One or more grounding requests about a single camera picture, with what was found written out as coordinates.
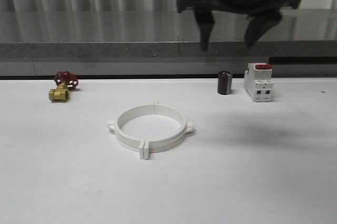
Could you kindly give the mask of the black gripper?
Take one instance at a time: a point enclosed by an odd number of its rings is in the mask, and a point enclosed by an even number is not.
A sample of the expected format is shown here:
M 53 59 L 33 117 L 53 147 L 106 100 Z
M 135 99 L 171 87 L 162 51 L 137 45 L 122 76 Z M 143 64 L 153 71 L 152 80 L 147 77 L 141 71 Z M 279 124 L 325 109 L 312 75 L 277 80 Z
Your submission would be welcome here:
M 212 11 L 223 11 L 254 16 L 244 35 L 247 48 L 282 20 L 282 7 L 297 9 L 301 0 L 176 0 L 179 13 L 191 8 L 200 31 L 200 47 L 208 50 L 209 39 L 214 27 Z

